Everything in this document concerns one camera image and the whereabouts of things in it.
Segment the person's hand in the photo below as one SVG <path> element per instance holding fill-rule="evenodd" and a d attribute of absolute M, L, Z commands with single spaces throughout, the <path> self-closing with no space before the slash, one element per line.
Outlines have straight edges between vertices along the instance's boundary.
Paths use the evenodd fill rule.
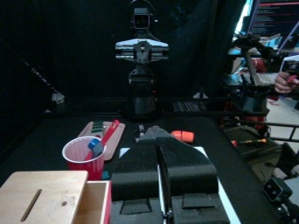
<path fill-rule="evenodd" d="M 279 72 L 275 77 L 275 91 L 282 95 L 287 95 L 295 90 L 299 90 L 299 80 L 294 79 L 291 82 L 287 82 L 288 76 L 290 73 Z"/>

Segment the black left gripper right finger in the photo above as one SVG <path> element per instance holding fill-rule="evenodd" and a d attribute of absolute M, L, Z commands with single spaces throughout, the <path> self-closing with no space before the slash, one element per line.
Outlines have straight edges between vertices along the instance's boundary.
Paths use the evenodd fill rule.
<path fill-rule="evenodd" d="M 229 224 L 217 172 L 204 154 L 172 137 L 156 140 L 167 224 Z"/>

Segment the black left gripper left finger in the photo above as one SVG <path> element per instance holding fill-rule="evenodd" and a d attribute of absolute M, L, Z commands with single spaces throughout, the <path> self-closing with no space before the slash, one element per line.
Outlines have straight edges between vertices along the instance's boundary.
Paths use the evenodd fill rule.
<path fill-rule="evenodd" d="M 155 140 L 140 140 L 112 174 L 111 224 L 163 224 Z"/>

